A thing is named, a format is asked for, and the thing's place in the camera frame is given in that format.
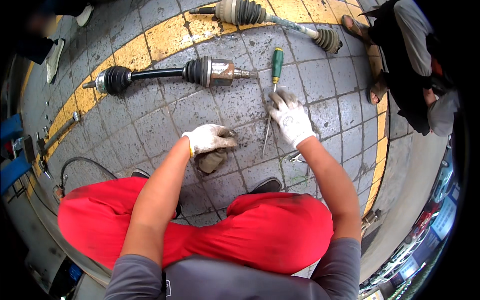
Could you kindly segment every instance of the black shoe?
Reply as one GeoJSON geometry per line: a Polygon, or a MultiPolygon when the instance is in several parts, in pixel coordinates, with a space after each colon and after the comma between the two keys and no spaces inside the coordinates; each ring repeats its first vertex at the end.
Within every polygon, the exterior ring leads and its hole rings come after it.
{"type": "Polygon", "coordinates": [[[148,174],[147,172],[143,171],[142,169],[135,169],[133,170],[132,174],[130,175],[130,177],[141,177],[141,178],[147,178],[149,179],[150,178],[150,174],[148,174]]]}
{"type": "Polygon", "coordinates": [[[269,178],[260,183],[249,194],[261,194],[264,192],[279,192],[282,189],[282,183],[275,177],[269,178]]]}

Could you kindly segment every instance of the person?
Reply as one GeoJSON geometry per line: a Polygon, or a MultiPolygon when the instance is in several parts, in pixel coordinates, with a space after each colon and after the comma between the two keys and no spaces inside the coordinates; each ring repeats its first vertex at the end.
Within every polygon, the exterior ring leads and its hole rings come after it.
{"type": "Polygon", "coordinates": [[[93,6],[87,1],[46,0],[40,4],[26,22],[19,34],[15,52],[47,67],[47,83],[51,83],[57,74],[60,56],[65,39],[52,40],[46,36],[56,28],[55,15],[71,15],[80,27],[85,26],[93,13],[93,6]]]}
{"type": "Polygon", "coordinates": [[[65,239],[113,267],[105,299],[357,298],[361,221],[352,181],[316,139],[298,98],[269,96],[278,107],[270,115],[312,168],[328,208],[269,179],[238,196],[215,225],[170,222],[189,159],[236,145],[220,137],[223,126],[185,132],[151,177],[136,171],[81,187],[60,204],[65,239]],[[289,276],[319,259],[310,279],[289,276]]]}
{"type": "Polygon", "coordinates": [[[414,130],[423,135],[450,134],[454,114],[459,109],[457,92],[454,89],[442,92],[441,102],[453,102],[432,108],[437,100],[432,77],[442,77],[444,72],[429,52],[433,48],[430,45],[435,44],[430,42],[435,40],[435,31],[420,7],[414,0],[389,0],[365,15],[377,18],[373,26],[368,27],[348,15],[342,16],[342,24],[348,33],[366,44],[380,46],[384,52],[389,72],[382,70],[367,92],[370,103],[378,104],[390,90],[400,108],[398,114],[405,117],[414,130]]]}

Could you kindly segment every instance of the screwdriver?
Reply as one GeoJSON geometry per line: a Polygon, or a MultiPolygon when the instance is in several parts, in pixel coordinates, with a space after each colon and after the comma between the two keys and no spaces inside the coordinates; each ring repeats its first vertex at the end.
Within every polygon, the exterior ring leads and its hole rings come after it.
{"type": "MultiPolygon", "coordinates": [[[[273,52],[272,58],[272,83],[273,83],[273,92],[276,92],[276,84],[280,79],[280,75],[282,73],[282,64],[283,64],[283,49],[280,47],[276,47],[275,51],[273,52]]],[[[262,151],[262,158],[265,154],[265,147],[267,146],[267,139],[268,139],[268,130],[270,129],[270,123],[272,122],[272,116],[268,114],[268,122],[267,122],[267,132],[265,134],[265,142],[264,142],[264,149],[262,151]]]]}

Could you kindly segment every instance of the gloved hand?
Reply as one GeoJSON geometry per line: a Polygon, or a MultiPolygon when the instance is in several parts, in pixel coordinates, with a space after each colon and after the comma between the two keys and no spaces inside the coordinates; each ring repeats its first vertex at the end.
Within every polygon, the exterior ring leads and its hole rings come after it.
{"type": "Polygon", "coordinates": [[[294,94],[285,91],[269,93],[277,107],[268,106],[268,113],[278,123],[284,139],[294,148],[304,139],[315,136],[303,105],[294,94]]]}
{"type": "Polygon", "coordinates": [[[210,152],[217,148],[235,147],[237,141],[233,137],[223,138],[228,133],[225,126],[206,124],[195,128],[191,132],[184,132],[182,136],[190,139],[190,157],[195,154],[210,152]]]}

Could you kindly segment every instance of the drive shaft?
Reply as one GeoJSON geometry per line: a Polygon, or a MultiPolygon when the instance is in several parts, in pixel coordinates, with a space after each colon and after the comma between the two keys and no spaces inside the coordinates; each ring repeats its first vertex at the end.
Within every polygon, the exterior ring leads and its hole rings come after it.
{"type": "Polygon", "coordinates": [[[123,92],[135,80],[160,77],[182,77],[192,84],[203,87],[229,86],[233,79],[257,79],[255,71],[235,68],[231,60],[213,59],[204,56],[187,62],[183,68],[159,69],[133,72],[122,66],[112,66],[100,72],[95,80],[82,85],[82,88],[96,88],[104,94],[123,92]]]}

